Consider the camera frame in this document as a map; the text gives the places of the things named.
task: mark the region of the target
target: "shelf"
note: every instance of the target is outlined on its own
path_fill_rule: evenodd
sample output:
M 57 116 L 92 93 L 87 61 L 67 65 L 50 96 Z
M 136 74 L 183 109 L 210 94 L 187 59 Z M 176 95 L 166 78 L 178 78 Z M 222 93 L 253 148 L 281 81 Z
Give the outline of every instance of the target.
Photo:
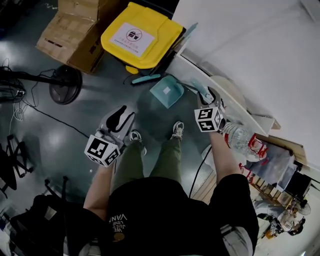
M 247 109 L 237 102 L 225 88 L 211 79 L 209 75 L 204 73 L 188 59 L 180 55 L 181 52 L 182 50 L 180 50 L 174 57 L 170 66 L 166 70 L 167 73 L 188 85 L 191 85 L 190 80 L 193 78 L 206 87 L 212 87 L 220 94 L 225 106 L 231 107 L 237 112 L 243 125 L 249 127 L 254 133 L 266 137 L 269 136 L 270 129 L 273 127 L 275 122 L 274 118 L 249 114 Z

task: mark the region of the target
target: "black cable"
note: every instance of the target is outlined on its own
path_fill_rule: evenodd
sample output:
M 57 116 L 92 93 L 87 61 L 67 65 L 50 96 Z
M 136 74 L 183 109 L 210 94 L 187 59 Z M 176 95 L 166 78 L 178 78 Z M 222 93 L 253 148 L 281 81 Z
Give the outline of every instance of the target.
M 130 75 L 128 75 L 128 76 L 123 80 L 122 84 L 125 85 L 125 82 L 127 81 L 127 79 L 130 78 L 130 77 L 132 77 L 132 76 L 134 76 L 134 75 L 137 75 L 137 74 L 130 74 Z
M 315 180 L 314 178 L 311 178 L 311 177 L 309 177 L 312 181 L 314 181 L 314 182 L 316 182 L 316 183 L 319 183 L 320 184 L 320 182 L 319 181 L 317 181 L 317 180 Z
M 313 185 L 312 183 L 311 183 L 311 185 L 310 185 L 311 187 L 313 187 L 314 189 L 316 189 L 316 190 L 318 190 L 319 192 L 320 192 L 320 190 L 315 186 L 315 185 Z
M 52 77 L 51 77 L 51 76 L 47 76 L 47 75 L 45 75 L 45 74 L 41 74 L 41 73 L 38 75 L 38 77 L 43 77 L 43 78 L 49 78 L 49 79 L 52 79 Z
M 47 75 L 44 75 L 43 73 L 45 73 L 45 72 L 49 72 L 49 71 L 53 71 L 53 73 L 56 71 L 54 68 L 51 68 L 51 69 L 47 69 L 47 70 L 43 70 L 43 71 L 41 71 L 38 75 L 37 75 L 37 77 L 46 77 L 46 78 L 51 78 L 51 77 L 49 77 L 49 76 L 47 76 Z M 31 88 L 31 95 L 32 95 L 32 101 L 33 101 L 33 106 L 36 108 L 36 107 L 38 107 L 38 105 L 39 105 L 39 102 L 38 102 L 38 104 L 36 105 L 36 101 L 35 101 L 35 96 L 34 96 L 34 88 L 38 85 L 38 81 L 34 84 L 34 86 Z
M 209 148 L 209 150 L 208 150 L 208 152 L 205 154 L 204 159 L 202 160 L 202 162 L 201 162 L 201 164 L 200 164 L 200 166 L 199 166 L 198 170 L 196 171 L 196 174 L 195 174 L 195 177 L 194 177 L 194 180 L 193 180 L 193 183 L 192 183 L 191 189 L 190 189 L 189 198 L 191 198 L 191 193 L 192 193 L 192 190 L 194 189 L 194 186 L 195 186 L 195 183 L 196 183 L 196 180 L 197 180 L 197 176 L 198 176 L 198 174 L 199 174 L 199 171 L 200 171 L 200 169 L 201 169 L 202 165 L 204 164 L 205 160 L 207 159 L 207 156 L 209 155 L 209 152 L 210 152 L 211 148 L 212 148 L 212 147 L 210 147 L 210 148 Z
M 23 101 L 23 102 L 24 102 L 26 105 L 28 105 L 29 107 L 33 108 L 35 111 L 38 111 L 38 112 L 40 112 L 41 114 L 44 114 L 45 116 L 47 116 L 47 117 L 49 117 L 49 118 L 52 118 L 53 120 L 56 120 L 56 121 L 59 122 L 59 123 L 62 123 L 62 124 L 64 124 L 64 125 L 66 125 L 66 126 L 69 126 L 70 128 L 76 130 L 78 133 L 82 134 L 83 136 L 85 136 L 86 138 L 89 139 L 89 136 L 88 136 L 88 135 L 86 135 L 86 134 L 83 133 L 82 131 L 79 131 L 79 130 L 78 130 L 77 128 L 75 128 L 74 126 L 72 126 L 72 125 L 70 125 L 70 124 L 67 124 L 66 122 L 63 122 L 63 121 L 61 121 L 61 120 L 59 120 L 59 119 L 57 119 L 57 118 L 55 118 L 55 117 L 53 117 L 53 116 L 51 116 L 51 115 L 49 115 L 49 114 L 46 114 L 46 113 L 38 110 L 35 106 L 32 106 L 32 105 L 26 103 L 25 101 Z
M 8 66 L 4 66 L 5 61 L 2 62 L 1 69 L 12 71 L 9 67 L 9 59 Z M 19 92 L 26 92 L 23 83 L 16 78 L 2 79 L 0 77 L 0 93 L 1 93 L 1 102 L 14 102 L 18 103 L 22 100 L 24 95 L 18 94 Z

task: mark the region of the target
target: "white wall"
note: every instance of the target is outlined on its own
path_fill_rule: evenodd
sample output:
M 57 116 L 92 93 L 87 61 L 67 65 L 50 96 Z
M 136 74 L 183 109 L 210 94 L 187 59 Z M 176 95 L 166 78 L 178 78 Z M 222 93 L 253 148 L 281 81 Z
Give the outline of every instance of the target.
M 193 60 L 233 79 L 250 110 L 278 120 L 271 134 L 304 145 L 320 166 L 320 27 L 298 1 L 181 0 L 173 19 L 199 22 Z
M 305 251 L 304 256 L 318 256 L 320 255 L 320 233 L 315 237 L 315 239 L 309 244 Z

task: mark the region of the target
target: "black t-shirt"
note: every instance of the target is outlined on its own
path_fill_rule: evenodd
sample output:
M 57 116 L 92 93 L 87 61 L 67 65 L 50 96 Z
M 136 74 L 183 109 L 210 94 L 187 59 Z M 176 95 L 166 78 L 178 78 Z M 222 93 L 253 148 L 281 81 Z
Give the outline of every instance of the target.
M 253 250 L 259 231 L 248 181 L 240 174 L 224 177 L 209 205 L 189 199 L 171 179 L 131 181 L 112 193 L 107 221 L 100 223 L 102 255 L 228 255 L 221 227 L 243 227 Z

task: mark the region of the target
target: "green pants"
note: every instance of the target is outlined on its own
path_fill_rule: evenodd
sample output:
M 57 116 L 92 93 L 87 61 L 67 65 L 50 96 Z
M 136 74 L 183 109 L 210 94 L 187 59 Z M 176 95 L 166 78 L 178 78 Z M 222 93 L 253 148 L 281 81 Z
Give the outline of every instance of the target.
M 113 178 L 112 191 L 128 182 L 144 178 L 142 149 L 142 144 L 134 140 L 124 150 L 121 163 Z M 172 138 L 164 142 L 150 177 L 164 177 L 181 184 L 180 159 L 181 149 L 179 139 Z

